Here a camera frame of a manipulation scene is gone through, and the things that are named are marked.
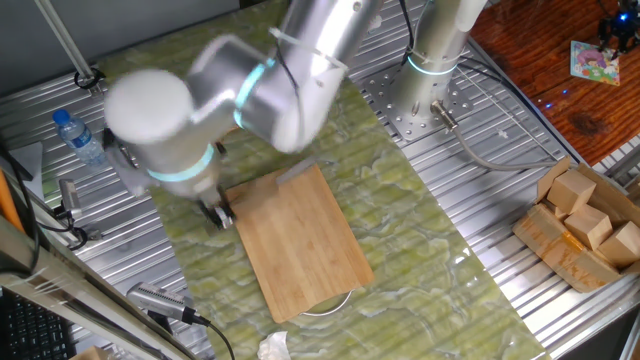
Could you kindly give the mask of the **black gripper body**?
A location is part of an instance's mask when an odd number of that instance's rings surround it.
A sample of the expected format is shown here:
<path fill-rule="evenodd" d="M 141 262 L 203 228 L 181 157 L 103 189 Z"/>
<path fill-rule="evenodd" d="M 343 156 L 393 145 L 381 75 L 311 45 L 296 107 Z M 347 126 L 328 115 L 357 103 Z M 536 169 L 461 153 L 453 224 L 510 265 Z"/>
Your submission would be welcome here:
<path fill-rule="evenodd" d="M 228 209 L 228 200 L 220 185 L 212 186 L 201 192 L 198 195 L 198 204 L 203 213 L 209 213 L 216 209 L 223 211 Z"/>

